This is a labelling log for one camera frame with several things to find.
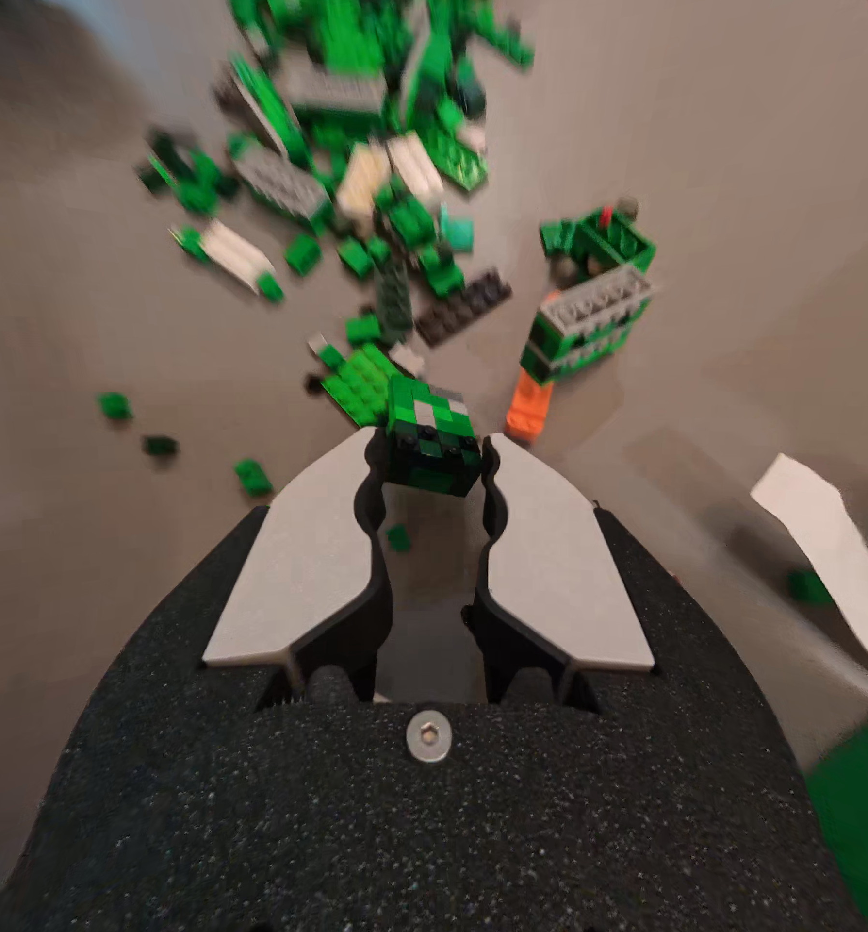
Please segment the green checkered toy brick cube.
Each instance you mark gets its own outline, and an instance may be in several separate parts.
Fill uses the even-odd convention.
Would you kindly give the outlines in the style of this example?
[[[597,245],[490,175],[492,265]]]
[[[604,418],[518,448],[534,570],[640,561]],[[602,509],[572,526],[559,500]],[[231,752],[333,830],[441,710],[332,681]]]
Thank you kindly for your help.
[[[394,376],[385,434],[388,483],[464,499],[481,475],[481,448],[459,392]]]

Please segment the green and grey brick assembly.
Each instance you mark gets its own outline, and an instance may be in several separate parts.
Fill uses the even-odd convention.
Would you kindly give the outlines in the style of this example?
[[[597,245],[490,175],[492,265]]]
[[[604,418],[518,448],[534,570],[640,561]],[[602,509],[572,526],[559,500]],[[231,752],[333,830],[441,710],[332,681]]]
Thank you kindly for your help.
[[[545,259],[561,287],[537,309],[520,359],[539,386],[557,383],[613,355],[649,307],[655,243],[636,227],[639,203],[619,198],[593,212],[540,226]]]

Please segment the tan toy brick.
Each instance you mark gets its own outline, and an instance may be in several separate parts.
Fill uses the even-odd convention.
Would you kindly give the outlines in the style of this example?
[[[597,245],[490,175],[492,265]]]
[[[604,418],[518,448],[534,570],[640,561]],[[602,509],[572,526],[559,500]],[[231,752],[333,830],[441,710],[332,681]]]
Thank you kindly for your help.
[[[391,164],[385,147],[376,142],[357,143],[336,189],[338,212],[354,225],[371,224],[375,197],[389,183],[390,176]]]

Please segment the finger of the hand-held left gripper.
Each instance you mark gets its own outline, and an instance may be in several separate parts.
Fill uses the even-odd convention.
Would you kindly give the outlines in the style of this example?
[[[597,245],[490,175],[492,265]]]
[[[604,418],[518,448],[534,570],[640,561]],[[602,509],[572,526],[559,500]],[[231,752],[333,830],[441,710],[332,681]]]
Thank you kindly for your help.
[[[779,453],[751,498],[787,530],[868,654],[868,546],[841,492]]]

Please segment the pile of green toy bricks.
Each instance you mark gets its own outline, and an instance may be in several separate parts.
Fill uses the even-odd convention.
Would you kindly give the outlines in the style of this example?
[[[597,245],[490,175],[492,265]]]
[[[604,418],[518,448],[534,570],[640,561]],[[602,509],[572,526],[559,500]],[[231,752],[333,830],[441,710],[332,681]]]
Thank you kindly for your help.
[[[534,47],[520,23],[500,23],[492,2],[230,2],[231,17],[253,55],[232,56],[215,87],[237,132],[225,162],[207,154],[192,134],[160,127],[146,137],[137,179],[155,196],[170,194],[198,221],[172,236],[198,262],[207,260],[200,235],[218,210],[242,190],[254,202],[299,227],[285,262],[308,276],[322,258],[319,239],[338,239],[338,256],[359,282],[374,280],[390,256],[408,267],[415,319],[459,291],[467,278],[458,256],[474,248],[470,220],[451,216],[444,201],[428,209],[391,164],[389,183],[375,197],[371,224],[338,212],[335,193],[357,143],[386,148],[416,132],[444,182],[469,195],[489,180],[484,120],[487,99],[468,44],[475,39],[527,71]],[[331,210],[312,227],[257,199],[230,155],[256,141],[309,172],[326,189]]]

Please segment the dark green long brick plate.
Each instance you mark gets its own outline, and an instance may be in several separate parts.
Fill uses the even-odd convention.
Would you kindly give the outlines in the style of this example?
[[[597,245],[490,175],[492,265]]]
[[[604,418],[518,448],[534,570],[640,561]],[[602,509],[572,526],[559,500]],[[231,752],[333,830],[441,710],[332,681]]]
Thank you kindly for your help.
[[[414,328],[407,264],[390,256],[377,266],[374,286],[381,342],[387,346],[405,342]]]

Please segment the large grey toy brick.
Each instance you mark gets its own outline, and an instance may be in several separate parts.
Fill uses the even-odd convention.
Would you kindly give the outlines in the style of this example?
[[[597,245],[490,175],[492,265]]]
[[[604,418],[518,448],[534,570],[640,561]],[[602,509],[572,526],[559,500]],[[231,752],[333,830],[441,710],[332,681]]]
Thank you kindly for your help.
[[[331,210],[319,180],[256,141],[245,140],[230,160],[253,195],[284,216],[312,227],[324,222]]]

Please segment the white toy brick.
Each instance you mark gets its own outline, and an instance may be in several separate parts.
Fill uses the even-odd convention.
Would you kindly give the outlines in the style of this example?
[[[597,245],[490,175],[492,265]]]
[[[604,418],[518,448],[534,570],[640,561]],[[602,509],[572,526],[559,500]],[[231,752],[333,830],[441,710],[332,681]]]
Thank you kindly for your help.
[[[277,287],[275,267],[265,253],[223,222],[212,219],[199,245],[207,260],[253,293],[265,296]]]
[[[437,208],[443,199],[444,186],[418,134],[392,137],[386,148],[393,170],[408,191],[426,208]]]

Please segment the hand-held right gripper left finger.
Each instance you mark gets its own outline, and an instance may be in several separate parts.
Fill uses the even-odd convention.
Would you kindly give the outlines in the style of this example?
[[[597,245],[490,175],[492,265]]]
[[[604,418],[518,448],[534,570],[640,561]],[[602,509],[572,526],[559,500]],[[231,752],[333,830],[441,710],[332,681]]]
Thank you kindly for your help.
[[[203,653],[210,667],[279,666],[297,688],[324,666],[376,693],[393,593],[378,530],[383,428],[362,428],[273,499]]]

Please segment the black toy brick plate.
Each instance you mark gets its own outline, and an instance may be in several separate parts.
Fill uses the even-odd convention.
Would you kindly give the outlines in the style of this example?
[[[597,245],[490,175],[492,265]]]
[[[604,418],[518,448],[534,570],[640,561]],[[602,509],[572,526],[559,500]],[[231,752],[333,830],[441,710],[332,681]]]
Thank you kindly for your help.
[[[415,332],[434,349],[491,314],[512,296],[510,283],[495,267],[488,268],[459,291],[428,307],[415,319]]]

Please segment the bright green square brick plate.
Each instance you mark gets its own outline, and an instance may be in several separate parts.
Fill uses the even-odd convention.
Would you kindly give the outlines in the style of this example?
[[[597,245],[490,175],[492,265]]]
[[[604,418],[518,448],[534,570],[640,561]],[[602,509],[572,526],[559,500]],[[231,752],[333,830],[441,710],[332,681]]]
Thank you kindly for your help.
[[[388,416],[389,383],[402,372],[374,343],[363,344],[326,378],[325,394],[358,428],[377,427]]]

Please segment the orange brick separator tool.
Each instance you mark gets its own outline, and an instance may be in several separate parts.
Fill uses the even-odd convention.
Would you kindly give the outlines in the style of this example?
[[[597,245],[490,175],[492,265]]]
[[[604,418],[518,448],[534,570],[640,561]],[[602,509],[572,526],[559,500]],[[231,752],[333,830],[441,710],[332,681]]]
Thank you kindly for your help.
[[[556,289],[544,298],[521,352],[521,370],[506,416],[505,433],[526,445],[544,431],[558,380],[556,369],[564,335],[548,309],[561,296],[562,290]]]

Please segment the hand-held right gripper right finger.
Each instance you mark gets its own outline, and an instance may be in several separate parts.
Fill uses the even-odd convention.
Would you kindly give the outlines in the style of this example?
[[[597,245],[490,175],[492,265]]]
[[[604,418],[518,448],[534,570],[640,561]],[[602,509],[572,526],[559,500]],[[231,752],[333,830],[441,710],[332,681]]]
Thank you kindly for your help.
[[[483,441],[483,527],[468,629],[489,701],[524,670],[543,671],[552,701],[579,701],[580,674],[655,674],[655,656],[597,505],[572,482],[493,433]]]

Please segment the large green baseplate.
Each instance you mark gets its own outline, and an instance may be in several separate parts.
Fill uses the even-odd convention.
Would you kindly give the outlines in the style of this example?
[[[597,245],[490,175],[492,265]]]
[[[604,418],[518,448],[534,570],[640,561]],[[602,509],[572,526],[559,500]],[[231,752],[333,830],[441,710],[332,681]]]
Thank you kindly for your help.
[[[826,844],[868,921],[868,721],[830,749],[805,782]]]

